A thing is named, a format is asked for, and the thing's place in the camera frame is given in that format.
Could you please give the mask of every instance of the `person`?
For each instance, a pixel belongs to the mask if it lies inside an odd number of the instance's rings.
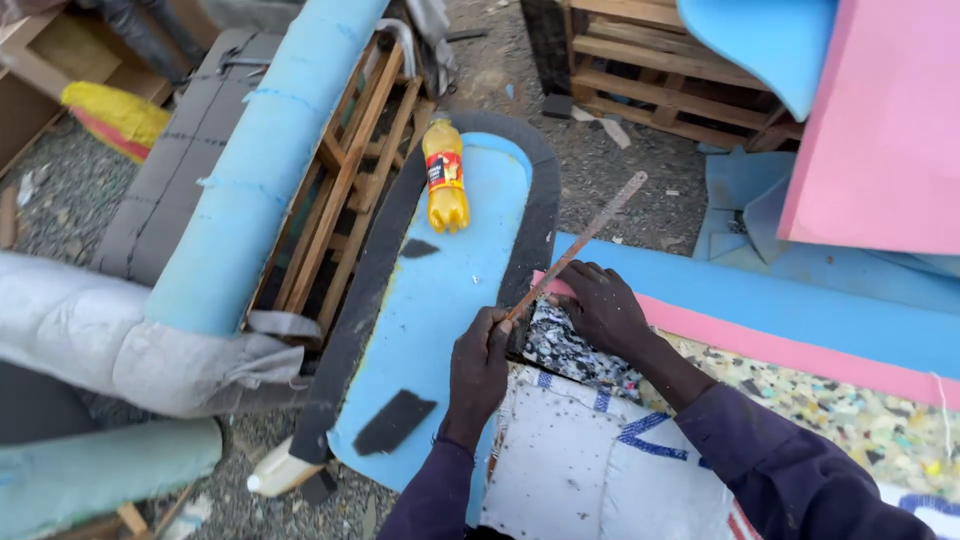
[[[733,492],[763,538],[929,539],[913,514],[884,503],[876,484],[826,438],[803,429],[700,371],[650,330],[616,272],[574,260],[559,278],[576,300],[553,296],[598,351],[630,363],[677,412],[675,421]],[[380,540],[463,538],[473,455],[507,390],[506,311],[484,307],[456,341],[450,405],[420,471],[388,516]]]

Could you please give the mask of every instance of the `dirt ground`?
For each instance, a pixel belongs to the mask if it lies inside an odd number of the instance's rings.
[[[448,0],[451,31],[490,28],[486,37],[453,44],[461,65],[457,91],[441,100],[442,110],[496,110],[538,128],[560,158],[563,178],[560,229],[578,233],[636,171],[649,181],[598,236],[622,238],[625,245],[690,255],[707,199],[705,159],[693,141],[622,122],[632,144],[621,150],[602,130],[574,120],[540,115],[536,69],[520,15],[510,0]],[[514,97],[507,85],[513,86]],[[55,170],[21,216],[18,251],[84,265],[96,251],[103,229],[136,173],[135,165],[99,144],[73,120],[64,119],[11,172],[46,162]],[[667,190],[680,194],[667,195]],[[106,425],[142,422],[149,413],[103,397],[88,401]],[[254,497],[245,487],[254,464],[294,431],[298,412],[276,411],[223,418],[226,447],[214,474],[197,493],[213,501],[213,513],[191,538],[316,539],[372,538],[396,500],[396,493],[338,467],[338,492],[321,507],[304,503],[298,492],[274,500]],[[150,518],[172,502],[147,502]]]

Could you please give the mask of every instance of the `plastic bottle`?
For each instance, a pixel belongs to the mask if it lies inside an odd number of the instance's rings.
[[[297,487],[321,469],[320,465],[290,455],[293,440],[290,437],[283,441],[256,464],[253,474],[247,477],[247,489],[265,497],[276,497]]]
[[[464,191],[464,141],[450,119],[436,116],[423,135],[428,185],[427,219],[437,233],[456,233],[470,224],[470,206]]]

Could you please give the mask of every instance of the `purple sleeve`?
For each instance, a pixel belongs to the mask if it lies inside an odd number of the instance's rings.
[[[935,538],[839,447],[726,384],[676,422],[763,538]]]
[[[453,540],[464,537],[473,455],[438,438],[420,471],[400,494],[377,540]]]

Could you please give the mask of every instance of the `pink foam sheet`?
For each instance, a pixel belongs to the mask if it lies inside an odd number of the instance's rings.
[[[539,281],[542,276],[542,272],[536,272],[534,282]],[[554,280],[547,285],[546,291],[576,297],[569,285],[560,280]],[[943,406],[940,394],[942,385],[947,398],[947,408],[960,410],[960,381],[940,379],[938,384],[937,378],[929,373],[794,341],[673,306],[656,298],[636,293],[634,295],[640,302],[647,321],[664,331],[755,360],[927,405]]]
[[[960,2],[841,0],[778,237],[960,255]]]

